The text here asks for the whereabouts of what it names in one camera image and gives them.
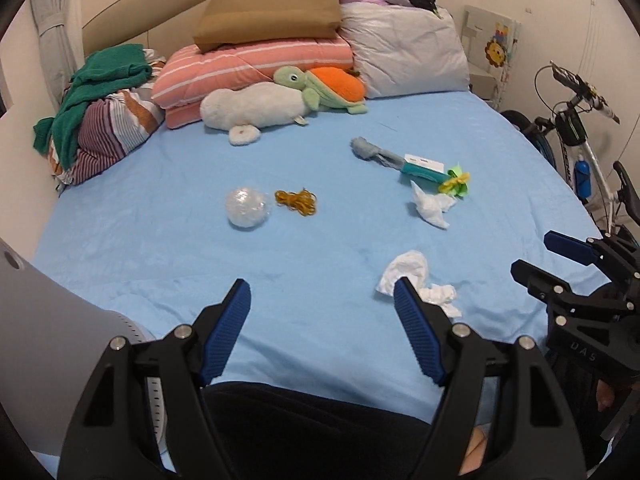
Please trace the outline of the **person's right hand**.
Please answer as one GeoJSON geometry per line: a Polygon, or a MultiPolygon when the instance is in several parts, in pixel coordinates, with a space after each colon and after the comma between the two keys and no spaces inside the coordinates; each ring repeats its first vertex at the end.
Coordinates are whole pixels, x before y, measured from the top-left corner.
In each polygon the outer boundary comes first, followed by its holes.
{"type": "Polygon", "coordinates": [[[634,382],[632,385],[626,388],[612,387],[603,380],[598,380],[596,390],[597,409],[599,412],[603,412],[608,408],[612,408],[617,402],[617,398],[625,401],[630,396],[631,391],[638,391],[640,384],[634,382]]]}

